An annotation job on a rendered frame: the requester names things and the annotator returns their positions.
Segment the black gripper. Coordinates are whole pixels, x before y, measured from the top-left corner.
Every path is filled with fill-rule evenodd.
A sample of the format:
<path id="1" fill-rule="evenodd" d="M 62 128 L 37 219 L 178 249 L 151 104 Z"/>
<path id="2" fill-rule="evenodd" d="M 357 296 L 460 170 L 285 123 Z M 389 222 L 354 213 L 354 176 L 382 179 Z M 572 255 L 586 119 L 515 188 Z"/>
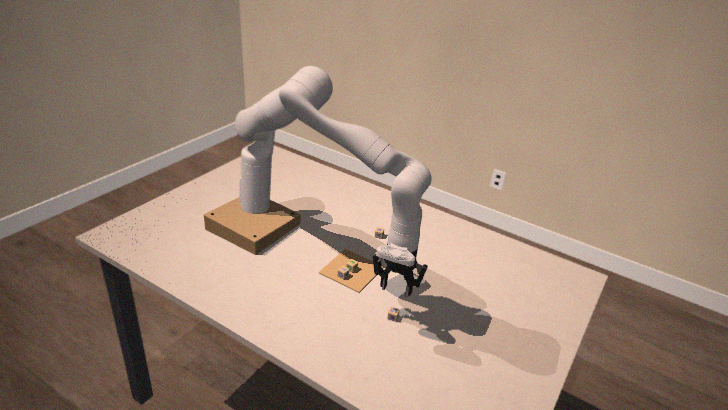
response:
<path id="1" fill-rule="evenodd" d="M 379 275 L 381 277 L 380 286 L 382 287 L 382 290 L 385 290 L 387 287 L 388 274 L 391 271 L 394 273 L 399 273 L 404 276 L 404 279 L 407 282 L 405 297 L 408 298 L 408 296 L 411 295 L 411 293 L 413 291 L 413 286 L 415 286 L 417 288 L 420 286 L 428 266 L 426 264 L 424 264 L 422 266 L 417 263 L 417 260 L 416 260 L 417 251 L 418 251 L 418 248 L 414 252 L 411 252 L 411 254 L 413 254 L 415 256 L 415 263 L 413 266 L 405 266 L 405 265 L 398 264 L 398 263 L 384 259 L 387 264 L 387 267 L 385 268 L 385 270 L 382 269 L 382 265 L 381 265 L 382 258 L 380 258 L 376 255 L 377 251 L 375 252 L 375 254 L 373 256 L 374 274 Z M 414 276 L 413 276 L 413 270 L 415 268 L 417 269 L 417 273 L 419 274 L 417 279 L 414 279 Z"/>

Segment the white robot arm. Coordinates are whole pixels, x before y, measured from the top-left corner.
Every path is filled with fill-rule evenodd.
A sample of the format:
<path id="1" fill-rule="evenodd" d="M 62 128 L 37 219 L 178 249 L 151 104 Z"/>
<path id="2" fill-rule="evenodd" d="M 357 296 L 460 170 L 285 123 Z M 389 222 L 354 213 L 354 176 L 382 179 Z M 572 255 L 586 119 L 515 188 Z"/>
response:
<path id="1" fill-rule="evenodd" d="M 244 141 L 254 141 L 241 152 L 241 209 L 252 214 L 269 209 L 275 130 L 299 119 L 347 149 L 375 173 L 396 176 L 391 189 L 393 212 L 388 245 L 379 246 L 376 255 L 413 266 L 415 256 L 411 252 L 418 248 L 422 221 L 419 204 L 431 184 L 431 173 L 422 162 L 395 149 L 374 131 L 333 120 L 319 112 L 332 91 L 328 74 L 318 67 L 307 66 L 269 93 L 260 104 L 238 113 L 235 120 L 238 136 Z"/>

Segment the tan rectangular mat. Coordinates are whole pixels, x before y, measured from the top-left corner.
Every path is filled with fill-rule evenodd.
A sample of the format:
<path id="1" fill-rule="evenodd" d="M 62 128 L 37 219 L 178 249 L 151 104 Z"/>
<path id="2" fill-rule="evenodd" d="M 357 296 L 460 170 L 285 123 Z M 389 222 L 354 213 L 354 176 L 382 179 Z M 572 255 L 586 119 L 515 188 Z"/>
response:
<path id="1" fill-rule="evenodd" d="M 358 262 L 358 269 L 353 273 L 349 271 L 349 276 L 343 280 L 337 276 L 338 269 L 342 266 L 346 267 L 346 263 L 351 259 Z M 347 249 L 344 249 L 318 273 L 358 293 L 376 276 L 372 260 Z"/>

